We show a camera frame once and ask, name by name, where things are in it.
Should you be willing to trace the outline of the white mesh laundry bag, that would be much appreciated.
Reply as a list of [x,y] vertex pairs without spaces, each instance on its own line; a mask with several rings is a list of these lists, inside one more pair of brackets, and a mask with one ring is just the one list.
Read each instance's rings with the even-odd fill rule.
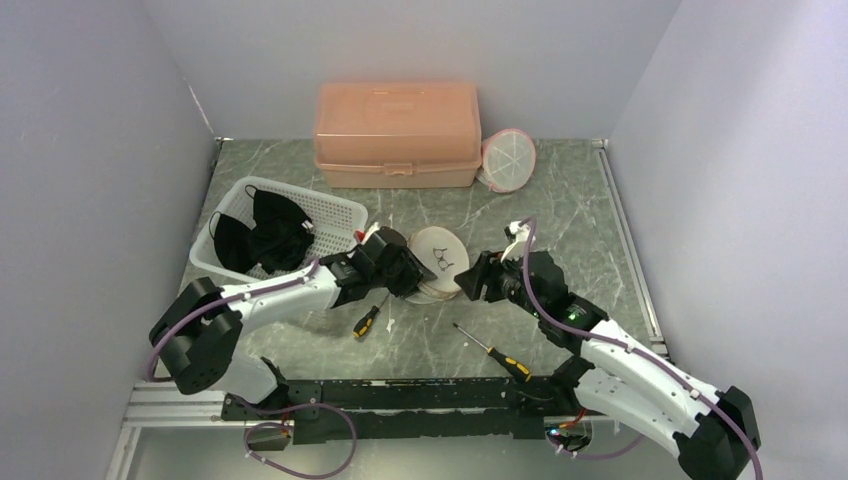
[[430,226],[413,234],[408,246],[421,263],[436,275],[422,281],[419,290],[407,298],[412,304],[425,305],[446,301],[461,292],[454,277],[470,268],[469,255],[462,241],[451,231]]

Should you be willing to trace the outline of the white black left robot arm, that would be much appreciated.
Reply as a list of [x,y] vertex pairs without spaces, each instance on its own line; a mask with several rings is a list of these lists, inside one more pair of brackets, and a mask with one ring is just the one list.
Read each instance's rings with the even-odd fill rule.
[[247,402],[264,420],[287,406],[287,385],[268,360],[239,352],[242,338],[272,323],[313,311],[334,309],[385,288],[398,298],[417,292],[436,275],[410,250],[398,231],[379,227],[351,250],[313,260],[282,276],[239,285],[191,282],[151,329],[147,379],[165,381],[184,395],[226,392]]

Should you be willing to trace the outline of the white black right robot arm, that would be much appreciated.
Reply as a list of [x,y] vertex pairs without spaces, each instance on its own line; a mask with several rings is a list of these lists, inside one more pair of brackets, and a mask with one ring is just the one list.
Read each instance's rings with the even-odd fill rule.
[[571,356],[547,377],[557,411],[618,420],[663,447],[691,479],[764,476],[751,398],[721,390],[654,353],[600,307],[573,293],[546,252],[518,259],[483,252],[456,283],[470,300],[507,300],[537,319]]

